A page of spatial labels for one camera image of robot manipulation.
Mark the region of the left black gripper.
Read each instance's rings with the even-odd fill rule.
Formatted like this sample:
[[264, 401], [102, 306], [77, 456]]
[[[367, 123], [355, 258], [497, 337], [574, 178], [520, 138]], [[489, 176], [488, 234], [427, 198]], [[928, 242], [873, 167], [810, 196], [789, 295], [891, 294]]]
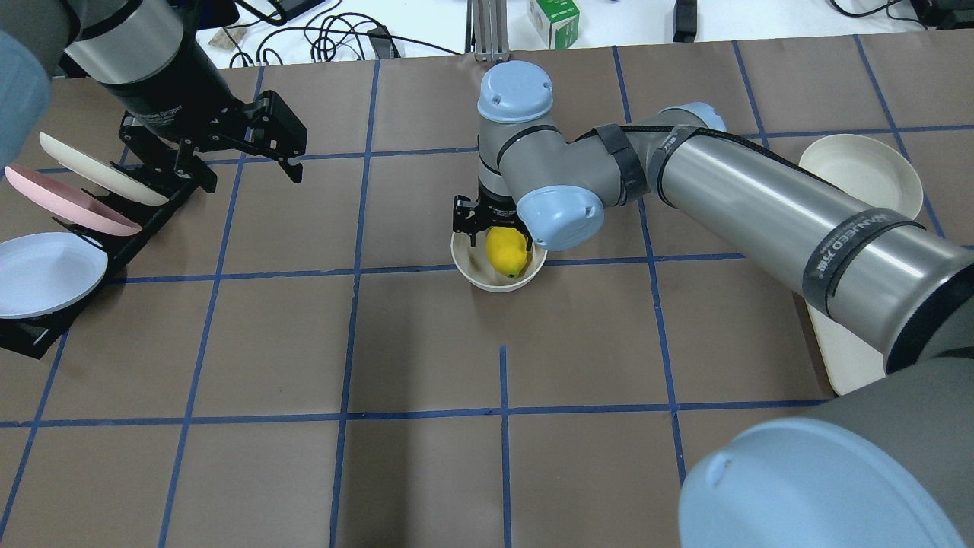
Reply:
[[274, 160], [292, 183], [303, 180], [307, 127], [277, 91], [261, 91], [249, 104], [234, 97], [190, 34], [182, 36], [175, 56], [159, 72], [104, 87], [129, 112], [119, 123], [119, 139], [142, 165], [126, 173], [153, 190], [173, 192], [192, 183], [216, 191], [217, 177], [196, 156], [194, 145], [202, 151], [222, 149], [214, 135], [239, 139], [240, 151]]

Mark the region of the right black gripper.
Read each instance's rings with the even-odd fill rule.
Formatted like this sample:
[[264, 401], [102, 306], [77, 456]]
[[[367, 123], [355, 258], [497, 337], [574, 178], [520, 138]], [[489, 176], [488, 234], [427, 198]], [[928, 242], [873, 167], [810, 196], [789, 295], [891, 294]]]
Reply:
[[521, 229], [525, 252], [533, 253], [533, 239], [518, 215], [514, 198], [491, 190], [479, 178], [476, 200], [463, 195], [454, 197], [452, 230], [455, 234], [466, 234], [469, 245], [476, 247], [477, 236], [491, 228]]

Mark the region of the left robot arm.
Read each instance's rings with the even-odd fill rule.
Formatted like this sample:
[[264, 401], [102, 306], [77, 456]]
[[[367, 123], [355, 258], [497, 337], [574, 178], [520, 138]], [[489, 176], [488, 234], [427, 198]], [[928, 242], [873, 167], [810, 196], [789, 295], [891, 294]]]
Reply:
[[302, 181], [306, 126], [275, 91], [235, 97], [166, 1], [4, 1], [1, 34], [3, 165], [21, 155], [70, 58], [135, 121], [119, 138], [144, 166], [213, 192], [199, 156], [237, 150]]

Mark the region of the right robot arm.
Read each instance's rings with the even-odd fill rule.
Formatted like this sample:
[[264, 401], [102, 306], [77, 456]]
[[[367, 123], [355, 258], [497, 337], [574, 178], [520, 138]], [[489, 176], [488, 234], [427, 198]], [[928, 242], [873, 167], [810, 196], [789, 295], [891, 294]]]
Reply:
[[475, 202], [454, 230], [519, 228], [549, 252], [648, 192], [883, 354], [886, 377], [756, 425], [686, 475], [684, 547], [972, 545], [972, 252], [749, 140], [709, 104], [567, 142], [550, 77], [482, 77]]

